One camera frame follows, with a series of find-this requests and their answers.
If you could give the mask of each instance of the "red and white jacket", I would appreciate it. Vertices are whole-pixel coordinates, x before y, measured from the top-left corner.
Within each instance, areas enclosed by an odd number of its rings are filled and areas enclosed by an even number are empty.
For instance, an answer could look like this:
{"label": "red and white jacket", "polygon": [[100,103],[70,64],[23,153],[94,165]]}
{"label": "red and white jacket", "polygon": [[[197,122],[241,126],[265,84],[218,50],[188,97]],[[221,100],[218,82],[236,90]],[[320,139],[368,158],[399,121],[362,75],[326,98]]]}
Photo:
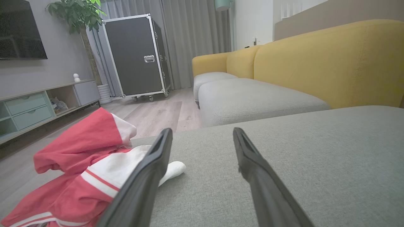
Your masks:
{"label": "red and white jacket", "polygon": [[35,170],[65,174],[25,196],[2,220],[6,227],[95,226],[150,146],[132,149],[136,127],[96,110],[34,155]]}

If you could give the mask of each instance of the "cabinet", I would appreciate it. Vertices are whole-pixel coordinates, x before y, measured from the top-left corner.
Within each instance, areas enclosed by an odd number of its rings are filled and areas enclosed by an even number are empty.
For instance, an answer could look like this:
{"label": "cabinet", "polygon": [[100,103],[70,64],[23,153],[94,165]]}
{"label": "cabinet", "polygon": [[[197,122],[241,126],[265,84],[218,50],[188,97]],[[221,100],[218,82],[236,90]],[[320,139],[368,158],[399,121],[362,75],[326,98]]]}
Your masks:
{"label": "cabinet", "polygon": [[161,28],[150,14],[104,21],[107,49],[123,97],[164,93],[171,87]]}
{"label": "cabinet", "polygon": [[[57,97],[67,105],[54,109]],[[94,80],[0,98],[0,144],[100,99]]]}

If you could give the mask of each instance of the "mint green drawer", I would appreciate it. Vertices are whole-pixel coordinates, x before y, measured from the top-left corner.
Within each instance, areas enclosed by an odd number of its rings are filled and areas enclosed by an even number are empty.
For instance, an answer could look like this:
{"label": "mint green drawer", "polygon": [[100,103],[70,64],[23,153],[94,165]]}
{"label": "mint green drawer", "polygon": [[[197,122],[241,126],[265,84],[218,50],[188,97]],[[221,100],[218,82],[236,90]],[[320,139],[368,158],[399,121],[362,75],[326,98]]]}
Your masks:
{"label": "mint green drawer", "polygon": [[48,106],[44,106],[15,116],[13,117],[13,119],[18,127],[18,130],[22,130],[50,117],[52,117],[52,115],[49,111]]}
{"label": "mint green drawer", "polygon": [[46,101],[42,93],[38,93],[7,101],[6,105],[11,115],[15,115],[29,109],[35,109],[39,106],[46,105]]}

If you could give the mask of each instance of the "curtain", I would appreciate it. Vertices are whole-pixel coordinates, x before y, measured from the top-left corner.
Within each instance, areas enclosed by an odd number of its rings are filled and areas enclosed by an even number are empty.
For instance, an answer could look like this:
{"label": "curtain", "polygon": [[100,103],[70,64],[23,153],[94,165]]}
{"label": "curtain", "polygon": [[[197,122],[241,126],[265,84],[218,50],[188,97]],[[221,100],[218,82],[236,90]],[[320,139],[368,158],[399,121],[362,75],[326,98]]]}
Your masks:
{"label": "curtain", "polygon": [[[165,34],[164,49],[174,89],[193,86],[192,58],[231,51],[228,11],[216,12],[214,0],[102,0],[101,9],[107,14],[103,19],[151,14]],[[97,62],[107,78],[101,79],[117,84],[115,76],[109,76],[114,72],[109,51],[103,45],[104,35],[100,30],[92,36]],[[112,93],[121,95],[117,89]]]}
{"label": "curtain", "polygon": [[228,11],[214,0],[162,0],[174,88],[193,86],[192,58],[231,50]]}

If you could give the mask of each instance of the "white sock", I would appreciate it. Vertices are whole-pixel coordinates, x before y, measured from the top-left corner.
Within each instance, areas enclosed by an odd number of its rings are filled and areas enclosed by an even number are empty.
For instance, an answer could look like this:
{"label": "white sock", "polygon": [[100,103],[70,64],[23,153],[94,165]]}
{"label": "white sock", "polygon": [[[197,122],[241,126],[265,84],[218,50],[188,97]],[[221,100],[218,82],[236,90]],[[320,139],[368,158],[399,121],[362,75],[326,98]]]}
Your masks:
{"label": "white sock", "polygon": [[164,174],[163,178],[161,178],[158,186],[160,187],[160,185],[162,185],[167,180],[181,175],[183,172],[185,172],[186,168],[187,167],[182,162],[171,162],[170,164],[168,164],[166,174]]}

